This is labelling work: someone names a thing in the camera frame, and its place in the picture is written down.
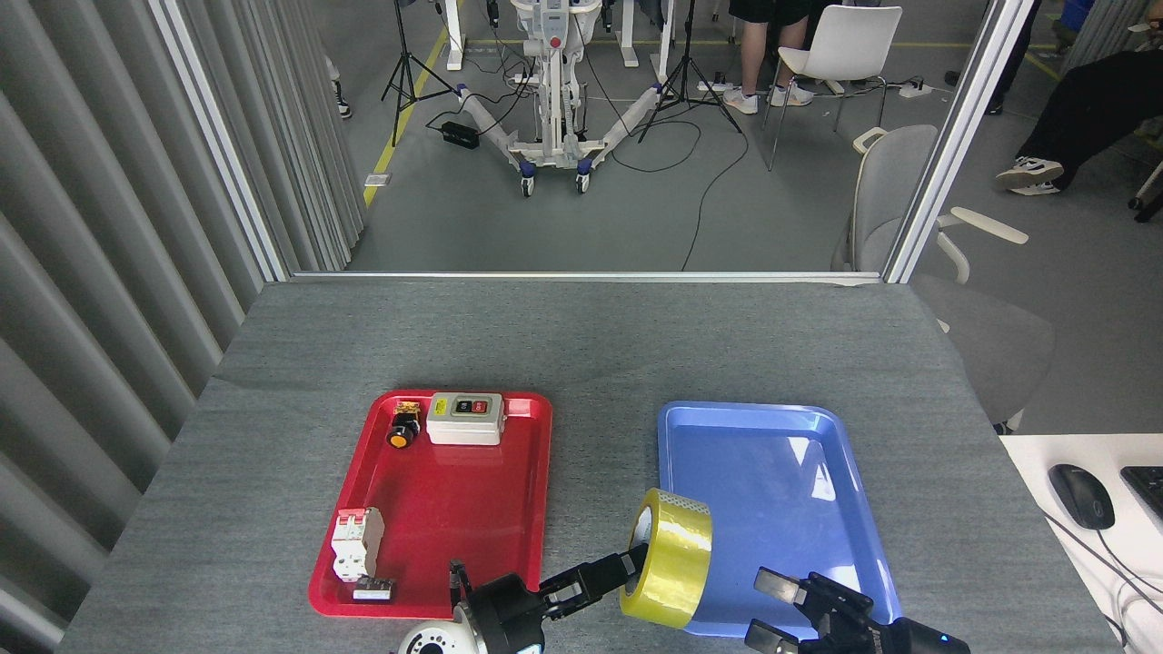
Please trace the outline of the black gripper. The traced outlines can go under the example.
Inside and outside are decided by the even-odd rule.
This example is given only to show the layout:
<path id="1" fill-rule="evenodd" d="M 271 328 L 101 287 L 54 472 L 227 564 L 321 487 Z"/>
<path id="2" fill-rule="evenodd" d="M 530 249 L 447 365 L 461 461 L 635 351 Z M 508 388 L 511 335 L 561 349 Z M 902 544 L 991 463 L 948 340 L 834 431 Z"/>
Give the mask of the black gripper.
<path id="1" fill-rule="evenodd" d="M 872 621 L 872 599 L 818 573 L 798 580 L 759 568 L 752 588 L 795 606 L 818 632 L 816 637 L 801 640 L 752 619 L 747 630 L 747 647 L 757 653 L 970 653 L 964 641 L 909 618 L 889 625 Z M 840 623 L 834 621 L 827 637 L 819 638 L 826 616 L 839 618 Z"/>
<path id="2" fill-rule="evenodd" d="M 464 562 L 452 559 L 450 605 L 456 607 L 464 600 L 466 616 L 485 653 L 543 653 L 543 617 L 562 619 L 637 580 L 648 550 L 648 545 L 637 545 L 626 553 L 562 571 L 541 583 L 541 598 L 516 574 L 473 588 Z"/>

